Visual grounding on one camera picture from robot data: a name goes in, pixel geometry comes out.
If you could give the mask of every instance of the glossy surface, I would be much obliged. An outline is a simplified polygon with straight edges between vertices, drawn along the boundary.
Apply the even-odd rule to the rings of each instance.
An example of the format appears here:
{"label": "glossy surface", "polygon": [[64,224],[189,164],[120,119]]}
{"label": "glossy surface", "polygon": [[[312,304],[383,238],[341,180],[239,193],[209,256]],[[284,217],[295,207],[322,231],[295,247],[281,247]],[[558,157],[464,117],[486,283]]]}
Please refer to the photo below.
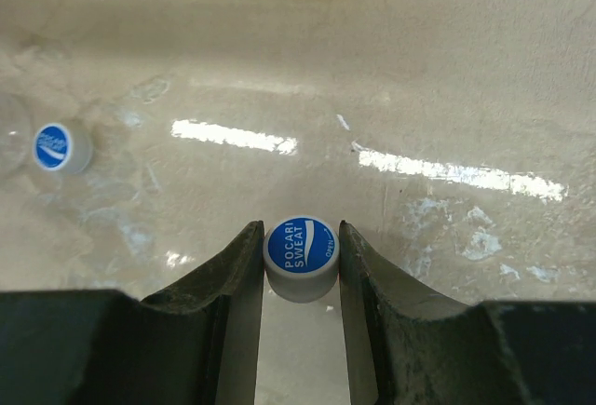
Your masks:
{"label": "glossy surface", "polygon": [[[141,297],[306,213],[460,301],[593,298],[594,6],[0,0],[0,91],[96,143],[3,179],[0,288]],[[267,291],[257,403],[346,404],[337,287]]]}

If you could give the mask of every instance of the white bottle cap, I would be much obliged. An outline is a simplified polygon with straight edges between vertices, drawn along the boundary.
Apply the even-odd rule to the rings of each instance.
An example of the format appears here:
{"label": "white bottle cap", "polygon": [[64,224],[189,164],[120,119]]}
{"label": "white bottle cap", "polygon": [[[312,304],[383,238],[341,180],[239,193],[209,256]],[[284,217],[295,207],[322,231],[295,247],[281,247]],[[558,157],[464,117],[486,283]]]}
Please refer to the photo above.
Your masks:
{"label": "white bottle cap", "polygon": [[271,288],[294,303],[310,303],[332,289],[339,272],[339,239],[312,216],[295,216],[264,238],[264,268]]}
{"label": "white bottle cap", "polygon": [[78,123],[49,123],[34,136],[34,160],[43,170],[76,174],[87,167],[93,156],[93,142]]}

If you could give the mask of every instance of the clear plastic bottle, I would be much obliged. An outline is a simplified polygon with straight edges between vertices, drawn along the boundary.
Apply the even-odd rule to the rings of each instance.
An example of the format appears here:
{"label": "clear plastic bottle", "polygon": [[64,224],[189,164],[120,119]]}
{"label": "clear plastic bottle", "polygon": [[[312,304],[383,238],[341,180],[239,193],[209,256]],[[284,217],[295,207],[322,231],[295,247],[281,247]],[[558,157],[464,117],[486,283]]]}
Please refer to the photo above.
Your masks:
{"label": "clear plastic bottle", "polygon": [[0,181],[18,169],[31,152],[31,118],[14,96],[0,92]]}

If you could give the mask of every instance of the floor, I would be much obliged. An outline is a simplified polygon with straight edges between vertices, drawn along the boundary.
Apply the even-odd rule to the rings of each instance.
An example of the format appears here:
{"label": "floor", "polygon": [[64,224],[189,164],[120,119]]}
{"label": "floor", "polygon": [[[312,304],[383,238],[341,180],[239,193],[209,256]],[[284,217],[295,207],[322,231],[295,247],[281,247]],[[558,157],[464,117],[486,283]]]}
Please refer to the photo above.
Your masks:
{"label": "floor", "polygon": [[[0,19],[22,106],[0,114],[2,290],[143,297],[248,221],[306,213],[463,302],[596,299],[596,0],[0,0]],[[31,130],[70,117],[94,160],[42,172]],[[265,287],[256,403],[348,403],[342,335],[337,289]]]}

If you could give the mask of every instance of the blue bottle cap label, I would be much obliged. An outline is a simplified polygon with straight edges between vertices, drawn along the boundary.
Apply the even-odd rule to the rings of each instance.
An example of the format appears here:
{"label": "blue bottle cap label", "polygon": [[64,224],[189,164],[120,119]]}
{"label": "blue bottle cap label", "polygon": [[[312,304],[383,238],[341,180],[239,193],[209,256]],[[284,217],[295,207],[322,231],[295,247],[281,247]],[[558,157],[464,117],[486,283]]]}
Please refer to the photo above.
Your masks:
{"label": "blue bottle cap label", "polygon": [[267,251],[271,260],[283,270],[314,272],[333,256],[333,230],[317,219],[294,217],[271,232]]}
{"label": "blue bottle cap label", "polygon": [[35,155],[47,168],[56,168],[68,155],[68,137],[61,128],[48,126],[37,134]]}

